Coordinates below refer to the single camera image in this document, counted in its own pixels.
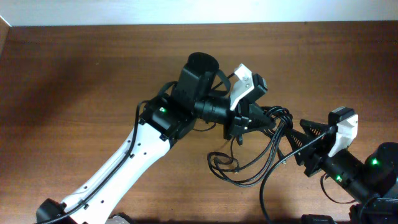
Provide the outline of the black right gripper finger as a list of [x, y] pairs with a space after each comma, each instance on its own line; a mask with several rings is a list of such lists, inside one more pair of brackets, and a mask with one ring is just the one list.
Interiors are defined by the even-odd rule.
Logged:
[[309, 135], [310, 137], [318, 137], [322, 133], [329, 130], [329, 126], [327, 124], [317, 123], [306, 119], [301, 119], [300, 125], [305, 134]]
[[301, 133], [299, 131], [296, 131], [295, 129], [285, 130], [285, 136], [287, 137], [292, 150], [296, 151], [302, 148], [300, 152], [297, 152], [294, 155], [296, 163], [299, 166], [317, 166], [319, 164], [320, 157], [315, 154], [315, 143], [307, 147], [305, 147], [305, 145], [315, 140], [322, 133], [323, 132], [319, 129], [308, 131], [306, 133]]

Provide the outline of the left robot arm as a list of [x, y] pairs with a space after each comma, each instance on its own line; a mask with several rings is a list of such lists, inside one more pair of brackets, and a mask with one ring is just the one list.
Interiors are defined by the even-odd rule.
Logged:
[[37, 223], [105, 223], [140, 176], [198, 119], [221, 124], [225, 139], [273, 128], [275, 122], [257, 104], [267, 93], [265, 79], [245, 65], [233, 75], [236, 83], [214, 57], [192, 53], [176, 82], [138, 105], [134, 127], [120, 148], [74, 193], [61, 202], [45, 200], [37, 209]]

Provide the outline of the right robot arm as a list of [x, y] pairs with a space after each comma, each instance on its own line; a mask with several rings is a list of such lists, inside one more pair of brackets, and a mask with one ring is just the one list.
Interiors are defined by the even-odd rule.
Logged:
[[326, 124], [303, 119], [302, 131], [288, 129], [298, 165], [311, 177], [323, 171], [351, 195], [351, 223], [397, 223], [397, 143], [384, 142], [364, 162], [349, 152], [358, 135], [359, 116], [341, 106]]

